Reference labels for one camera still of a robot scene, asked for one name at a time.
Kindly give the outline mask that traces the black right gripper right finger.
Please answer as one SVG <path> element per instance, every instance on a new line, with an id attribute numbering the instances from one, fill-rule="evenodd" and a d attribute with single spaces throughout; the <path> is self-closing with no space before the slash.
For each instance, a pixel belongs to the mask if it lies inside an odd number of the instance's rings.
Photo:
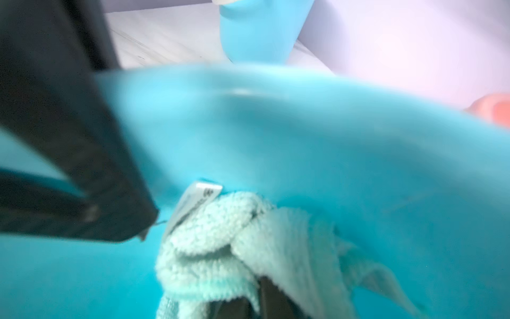
<path id="1" fill-rule="evenodd" d="M 268 278 L 259 280 L 260 313 L 256 314 L 248 299 L 240 297 L 233 300 L 214 302 L 214 319 L 248 319 L 248 318 L 286 318 L 298 319 L 306 316 L 298 307 Z"/>

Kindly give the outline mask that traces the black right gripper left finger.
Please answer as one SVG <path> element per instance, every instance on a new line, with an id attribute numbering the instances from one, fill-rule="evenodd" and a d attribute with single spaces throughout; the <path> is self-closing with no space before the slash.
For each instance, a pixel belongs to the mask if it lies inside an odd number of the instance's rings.
<path id="1" fill-rule="evenodd" d="M 1 232 L 119 243 L 158 218 L 94 75 L 119 63 L 99 1 L 1 2 L 1 127 L 81 191 L 1 170 Z"/>

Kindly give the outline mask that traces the mint green microfibre cloth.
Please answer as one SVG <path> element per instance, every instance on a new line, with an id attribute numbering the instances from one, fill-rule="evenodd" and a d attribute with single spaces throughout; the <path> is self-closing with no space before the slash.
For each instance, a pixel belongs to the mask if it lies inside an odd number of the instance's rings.
<path id="1" fill-rule="evenodd" d="M 211 318 L 232 301 L 247 302 L 250 317 L 260 318 L 263 279 L 298 318 L 357 318 L 358 287 L 413 318 L 426 316 L 392 271 L 342 238 L 330 219 L 207 182 L 192 183 L 179 200 L 155 271 L 163 289 L 158 318 Z"/>

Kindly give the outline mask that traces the teal bucket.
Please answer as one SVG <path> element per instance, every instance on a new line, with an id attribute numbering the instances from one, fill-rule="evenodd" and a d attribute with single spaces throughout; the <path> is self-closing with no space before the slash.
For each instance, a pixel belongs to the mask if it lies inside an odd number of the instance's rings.
<path id="1" fill-rule="evenodd" d="M 98 73 L 162 219 L 189 184 L 324 213 L 431 318 L 509 317 L 509 130 L 277 66 Z"/>

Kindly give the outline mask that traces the teal bucket being wiped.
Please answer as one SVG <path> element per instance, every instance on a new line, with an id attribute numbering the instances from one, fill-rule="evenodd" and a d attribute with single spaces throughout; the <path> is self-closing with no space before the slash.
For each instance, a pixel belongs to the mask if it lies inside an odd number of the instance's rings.
<path id="1" fill-rule="evenodd" d="M 219 8 L 220 42 L 232 62 L 285 63 L 314 0 L 213 1 Z"/>

